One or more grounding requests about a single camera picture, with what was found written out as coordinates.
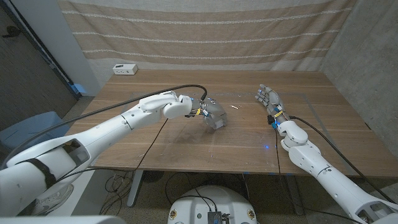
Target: white robotic arm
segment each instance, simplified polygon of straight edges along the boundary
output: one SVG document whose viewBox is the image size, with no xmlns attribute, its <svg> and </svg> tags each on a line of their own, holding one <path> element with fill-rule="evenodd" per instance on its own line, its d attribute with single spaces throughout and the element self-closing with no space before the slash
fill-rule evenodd
<svg viewBox="0 0 398 224">
<path fill-rule="evenodd" d="M 350 218 L 360 223 L 387 223 L 387 219 L 397 218 L 398 205 L 369 195 L 334 168 L 308 140 L 308 134 L 290 120 L 278 94 L 267 86 L 260 87 L 256 99 L 267 108 L 269 124 L 285 137 L 280 143 L 290 160 L 316 178 Z"/>
<path fill-rule="evenodd" d="M 47 198 L 80 175 L 105 149 L 138 128 L 166 118 L 203 114 L 217 129 L 226 125 L 223 108 L 211 100 L 176 96 L 174 91 L 143 98 L 140 102 L 94 128 L 32 146 L 7 162 L 0 170 L 0 217 L 15 216 L 33 200 Z"/>
</svg>

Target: wooden table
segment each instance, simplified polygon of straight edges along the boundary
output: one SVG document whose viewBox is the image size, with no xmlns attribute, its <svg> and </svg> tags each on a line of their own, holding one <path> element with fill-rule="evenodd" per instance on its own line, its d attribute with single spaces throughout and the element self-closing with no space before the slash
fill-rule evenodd
<svg viewBox="0 0 398 224">
<path fill-rule="evenodd" d="M 266 108 L 254 98 L 261 83 L 278 92 L 288 114 L 322 130 L 363 174 L 398 177 L 396 158 L 319 72 L 139 70 L 136 75 L 111 77 L 84 113 L 164 88 L 203 85 L 208 97 L 224 107 L 228 125 L 214 131 L 201 116 L 170 119 L 140 169 L 275 174 L 278 172 L 275 131 L 267 124 Z M 203 93 L 199 88 L 176 92 L 195 98 Z M 92 128 L 135 104 L 77 121 L 68 133 Z M 135 169 L 164 121 L 163 118 L 157 124 L 134 131 L 102 153 L 95 166 Z M 300 121 L 296 123 L 306 130 L 309 140 L 333 166 L 346 175 L 357 175 L 315 131 Z M 305 174 L 278 145 L 281 172 Z"/>
</svg>

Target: beige curtain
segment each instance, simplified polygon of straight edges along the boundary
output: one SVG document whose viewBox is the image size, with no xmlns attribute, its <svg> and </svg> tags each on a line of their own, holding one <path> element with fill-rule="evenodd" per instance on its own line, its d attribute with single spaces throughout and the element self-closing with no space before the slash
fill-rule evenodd
<svg viewBox="0 0 398 224">
<path fill-rule="evenodd" d="M 96 73 L 318 70 L 355 1 L 58 1 Z"/>
</svg>

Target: black connector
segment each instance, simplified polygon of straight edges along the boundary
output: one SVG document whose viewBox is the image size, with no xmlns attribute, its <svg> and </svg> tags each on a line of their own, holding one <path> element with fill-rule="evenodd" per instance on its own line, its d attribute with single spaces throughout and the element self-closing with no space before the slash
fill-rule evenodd
<svg viewBox="0 0 398 224">
<path fill-rule="evenodd" d="M 268 124 L 269 124 L 269 125 L 271 125 L 272 123 L 275 122 L 275 118 L 274 118 L 273 116 L 271 116 L 271 115 L 268 115 L 268 116 L 267 116 L 267 120 L 268 120 Z"/>
</svg>

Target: black cable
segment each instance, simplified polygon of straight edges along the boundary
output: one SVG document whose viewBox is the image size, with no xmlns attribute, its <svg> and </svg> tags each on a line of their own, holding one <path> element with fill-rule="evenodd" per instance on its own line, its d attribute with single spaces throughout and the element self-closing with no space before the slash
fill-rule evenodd
<svg viewBox="0 0 398 224">
<path fill-rule="evenodd" d="M 393 199 L 391 199 L 390 197 L 388 197 L 383 191 L 381 191 L 378 187 L 376 187 L 361 171 L 359 171 L 354 164 L 352 164 L 344 155 L 343 153 L 340 152 L 340 150 L 337 149 L 337 147 L 324 135 L 322 134 L 322 132 L 320 132 L 316 127 L 312 126 L 310 123 L 304 121 L 303 119 L 296 117 L 296 116 L 290 116 L 291 119 L 297 119 L 301 122 L 303 122 L 304 124 L 308 125 L 309 127 L 311 127 L 314 131 L 316 131 L 320 136 L 322 136 L 324 138 L 324 140 L 326 140 L 327 143 L 329 143 L 329 145 L 337 152 L 337 154 L 339 154 L 341 156 L 341 158 L 343 158 L 350 167 L 352 167 L 355 172 L 357 172 L 367 183 L 369 183 L 375 190 L 377 190 L 377 192 L 379 192 L 385 199 L 387 199 L 389 202 L 391 203 L 396 203 L 395 201 L 393 201 Z"/>
<path fill-rule="evenodd" d="M 202 197 L 202 196 L 199 194 L 199 191 L 197 190 L 197 188 L 196 188 L 196 187 L 193 187 L 193 185 L 192 185 L 192 183 L 191 183 L 191 180 L 189 179 L 188 174 L 185 173 L 185 172 L 177 172 L 177 173 L 173 174 L 171 177 L 169 177 L 169 179 L 166 181 L 166 185 L 165 185 L 165 189 L 164 189 L 164 190 L 165 190 L 166 198 L 167 198 L 167 200 L 169 201 L 169 203 L 170 203 L 171 205 L 173 205 L 173 203 L 170 201 L 169 196 L 167 195 L 167 186 L 168 186 L 168 184 L 169 184 L 170 179 L 173 178 L 173 177 L 174 177 L 175 175 L 177 175 L 177 174 L 185 174 L 185 176 L 187 177 L 188 183 L 190 184 L 191 188 L 195 189 L 195 191 L 197 192 L 197 194 L 198 194 L 197 197 L 201 197 L 202 200 L 203 200 L 203 201 L 207 204 L 207 206 L 209 207 L 209 210 L 211 211 L 210 205 L 209 205 L 209 204 L 207 203 L 207 201 L 205 200 L 206 197 Z M 216 203 L 214 203 L 214 201 L 212 201 L 212 202 L 213 202 L 214 208 L 215 208 L 215 210 L 216 210 L 216 212 L 217 212 Z"/>
<path fill-rule="evenodd" d="M 244 174 L 242 174 L 242 177 L 243 177 L 244 185 L 246 186 L 246 194 L 248 195 L 248 200 L 250 200 L 248 183 L 246 182 L 246 178 L 244 178 Z"/>
<path fill-rule="evenodd" d="M 240 184 L 239 190 L 234 188 L 234 185 L 233 185 L 234 182 L 232 182 L 232 185 L 227 184 L 228 180 L 225 178 L 225 175 L 230 175 L 230 176 L 234 177 L 236 180 L 238 180 L 238 183 Z M 223 179 L 222 183 L 221 184 L 217 183 L 215 185 L 224 185 L 225 184 L 225 187 L 230 188 L 230 189 L 235 189 L 236 192 L 239 192 L 240 195 L 242 195 L 246 200 L 249 201 L 248 189 L 245 187 L 246 181 L 245 181 L 244 177 L 243 177 L 243 180 L 241 180 L 237 174 L 224 173 L 224 174 L 221 174 L 221 178 Z"/>
<path fill-rule="evenodd" d="M 163 127 L 166 125 L 166 122 L 167 122 L 168 120 L 169 120 L 169 119 L 167 118 L 167 119 L 165 120 L 165 122 L 163 123 L 162 127 L 159 129 L 159 131 L 158 131 L 156 137 L 155 137 L 154 140 L 152 141 L 152 144 L 148 147 L 148 149 L 146 150 L 146 152 L 145 152 L 145 154 L 143 155 L 142 159 L 139 161 L 138 166 L 137 166 L 134 170 L 129 171 L 129 172 L 134 172 L 134 171 L 136 171 L 136 170 L 139 168 L 139 166 L 140 166 L 141 163 L 143 162 L 145 156 L 147 155 L 147 153 L 149 152 L 149 150 L 151 149 L 151 147 L 154 145 L 154 143 L 155 143 L 157 137 L 159 136 L 160 132 L 162 131 Z M 116 191 L 114 191 L 113 193 L 116 193 L 116 194 L 119 196 L 119 198 L 118 198 L 117 200 L 115 200 L 114 202 L 112 202 L 111 204 L 109 204 L 106 208 L 104 208 L 104 206 L 106 205 L 106 203 L 107 203 L 108 201 L 110 201 L 113 197 L 111 197 L 110 199 L 108 199 L 108 200 L 103 204 L 103 207 L 101 208 L 101 213 L 100 213 L 100 214 L 102 214 L 102 213 L 103 213 L 103 214 L 106 214 L 106 212 L 107 212 L 107 211 L 112 207 L 112 205 L 114 205 L 116 202 L 120 201 L 120 202 L 122 203 L 122 199 L 129 193 L 129 190 L 128 190 L 123 196 L 120 196 Z"/>
<path fill-rule="evenodd" d="M 208 179 L 203 181 L 201 184 L 199 184 L 198 187 L 203 186 L 203 185 L 209 185 L 209 183 L 213 182 L 216 179 L 217 174 L 214 174 L 214 176 L 212 178 L 209 177 L 209 173 L 206 173 L 206 176 Z"/>
<path fill-rule="evenodd" d="M 287 195 L 287 192 L 285 191 L 285 188 L 284 188 L 284 186 L 283 186 L 283 184 L 282 184 L 282 174 L 280 173 L 279 152 L 278 152 L 278 132 L 276 131 L 276 129 L 275 129 L 275 138 L 276 138 L 276 143 L 275 143 L 276 158 L 277 158 L 277 160 L 278 160 L 278 171 L 279 171 L 279 182 L 280 182 L 280 186 L 282 187 L 282 191 L 284 192 L 284 195 L 286 196 L 286 198 L 287 198 L 290 202 L 292 202 L 292 204 L 294 204 L 294 205 L 296 205 L 296 206 L 299 206 L 299 207 L 302 207 L 303 209 L 306 209 L 306 210 L 309 210 L 309 211 L 319 212 L 319 213 L 323 213 L 323 214 L 326 214 L 326 215 L 334 215 L 334 216 L 336 216 L 336 217 L 345 218 L 345 219 L 347 219 L 347 220 L 349 220 L 349 221 L 362 224 L 361 222 L 356 221 L 356 220 L 353 220 L 352 218 L 344 217 L 344 216 L 342 216 L 342 215 L 338 215 L 338 214 L 334 214 L 334 213 L 330 213 L 330 212 L 323 212 L 323 211 L 315 210 L 315 209 L 312 209 L 312 208 L 307 208 L 307 207 L 304 207 L 303 205 L 299 205 L 299 204 L 295 203 L 293 200 L 291 200 L 290 197 Z"/>
<path fill-rule="evenodd" d="M 186 198 L 186 197 L 197 197 L 197 198 L 202 198 L 203 200 L 204 200 L 204 198 L 205 198 L 205 199 L 208 199 L 208 200 L 210 200 L 211 202 L 213 202 L 213 204 L 214 204 L 214 209 L 215 209 L 216 212 L 217 212 L 216 203 L 214 203 L 214 201 L 213 201 L 211 198 L 208 198 L 208 197 L 197 196 L 197 195 L 186 195 L 186 196 L 181 196 L 181 197 L 179 197 L 179 198 L 177 198 L 177 199 L 175 199 L 175 200 L 177 201 L 178 199 Z"/>
<path fill-rule="evenodd" d="M 106 212 L 108 212 L 108 210 L 109 210 L 116 202 L 122 200 L 125 196 L 127 196 L 127 195 L 129 194 L 129 192 L 130 192 L 129 189 L 130 189 L 130 187 L 131 187 L 131 185 L 130 185 L 131 183 L 132 183 L 132 182 L 129 182 L 129 184 L 127 184 L 122 190 L 120 190 L 121 196 L 120 196 L 120 195 L 115 195 L 115 196 L 119 196 L 119 199 L 117 199 L 117 200 L 111 202 L 109 205 L 105 206 L 106 203 L 108 203 L 110 200 L 114 199 L 115 196 L 113 196 L 113 197 L 107 199 L 107 201 L 105 201 L 105 203 L 103 204 L 103 206 L 102 206 L 102 208 L 101 208 L 99 214 L 100 214 L 100 215 L 106 214 Z"/>
<path fill-rule="evenodd" d="M 122 170 L 122 169 L 113 169 L 113 168 L 100 168 L 100 167 L 88 168 L 88 169 L 85 169 L 85 170 L 81 170 L 81 171 L 78 171 L 78 172 L 67 174 L 67 175 L 59 178 L 56 181 L 56 183 L 60 182 L 63 179 L 66 179 L 66 178 L 68 178 L 70 176 L 73 176 L 73 175 L 76 175 L 76 174 L 81 174 L 82 172 L 88 172 L 88 171 L 92 171 L 92 170 L 113 170 L 113 171 L 121 171 L 121 172 L 125 172 L 126 171 L 126 170 Z"/>
<path fill-rule="evenodd" d="M 119 190 L 120 186 L 122 186 L 122 184 L 123 184 L 123 182 L 124 182 L 124 179 L 130 179 L 130 180 L 131 180 L 131 178 L 126 177 L 126 176 L 127 176 L 127 173 L 128 173 L 128 172 L 126 172 L 126 174 L 125 174 L 124 176 L 121 176 L 121 175 L 114 175 L 114 176 L 108 178 L 107 181 L 105 182 L 105 190 L 106 190 L 108 193 L 117 192 L 117 191 Z M 122 181 L 121 181 L 121 183 L 118 185 L 118 187 L 115 188 L 113 185 L 114 185 L 115 182 L 118 180 L 118 179 L 117 179 L 118 177 L 119 177 L 120 179 L 122 179 Z M 112 188 L 112 189 L 107 189 L 106 186 L 107 186 L 108 182 L 109 182 L 112 178 L 113 178 L 113 183 L 112 183 L 111 186 L 110 186 L 110 188 Z"/>
<path fill-rule="evenodd" d="M 94 115 L 94 114 L 98 114 L 98 113 L 101 113 L 101 112 L 104 112 L 104 111 L 107 111 L 107 110 L 110 110 L 110 109 L 113 109 L 113 108 L 117 108 L 118 106 L 123 106 L 123 105 L 129 104 L 129 103 L 135 102 L 135 101 L 137 101 L 137 100 L 141 100 L 141 99 L 146 98 L 146 97 L 148 97 L 148 96 L 153 96 L 153 95 L 157 95 L 157 94 L 159 94 L 159 93 L 163 93 L 163 92 L 166 92 L 166 91 L 178 90 L 178 89 L 186 88 L 186 87 L 198 87 L 198 88 L 201 88 L 202 90 L 205 91 L 204 94 L 201 96 L 201 100 L 204 100 L 204 99 L 206 98 L 207 90 L 206 90 L 205 87 L 203 87 L 203 86 L 201 86 L 201 85 L 194 85 L 194 84 L 191 84 L 191 85 L 181 85 L 181 86 L 176 86 L 176 87 L 172 87 L 172 88 L 168 88 L 168 89 L 164 89 L 164 90 L 155 91 L 155 92 L 153 92 L 153 93 L 148 93 L 148 94 L 146 94 L 146 95 L 142 95 L 142 96 L 140 96 L 140 97 L 137 97 L 137 98 L 134 98 L 134 99 L 131 99 L 131 100 L 126 100 L 126 101 L 124 101 L 124 102 L 122 102 L 122 103 L 117 103 L 117 104 L 112 105 L 112 106 L 107 106 L 107 107 L 105 107 L 105 108 L 102 108 L 102 109 L 99 109 L 99 110 L 96 110 L 96 111 L 93 111 L 93 112 L 90 112 L 90 113 L 87 113 L 87 114 L 80 115 L 80 116 L 78 116 L 78 117 L 76 117 L 76 118 L 72 118 L 72 119 L 69 119 L 68 121 L 64 121 L 64 122 L 61 122 L 61 123 L 59 123 L 59 124 L 56 124 L 56 125 L 54 125 L 54 126 L 52 126 L 52 127 L 49 127 L 49 128 L 47 128 L 47 129 L 45 129 L 45 130 L 43 130 L 43 131 L 41 131 L 41 132 L 39 132 L 39 133 L 37 133 L 37 134 L 31 136 L 30 138 L 26 139 L 24 142 L 22 142 L 21 144 L 19 144 L 15 149 L 13 149 L 13 150 L 7 155 L 7 157 L 4 159 L 3 163 L 1 164 L 1 169 L 0 169 L 0 170 L 5 169 L 5 168 L 7 167 L 7 162 L 8 162 L 12 157 L 14 157 L 14 156 L 17 155 L 18 153 L 22 152 L 22 151 L 24 150 L 24 147 L 25 147 L 28 143 L 30 143 L 31 141 L 33 141 L 33 140 L 36 139 L 37 137 L 39 137 L 39 136 L 41 136 L 41 135 L 43 135 L 43 134 L 45 134 L 45 133 L 47 133 L 47 132 L 49 132 L 49 131 L 52 131 L 52 130 L 54 130 L 54 129 L 56 129 L 56 128 L 59 128 L 59 127 L 64 126 L 64 125 L 66 125 L 66 124 L 72 123 L 72 122 L 74 122 L 74 121 L 78 121 L 78 120 L 80 120 L 80 119 L 86 118 L 86 117 L 88 117 L 88 116 L 91 116 L 91 115 Z"/>
</svg>

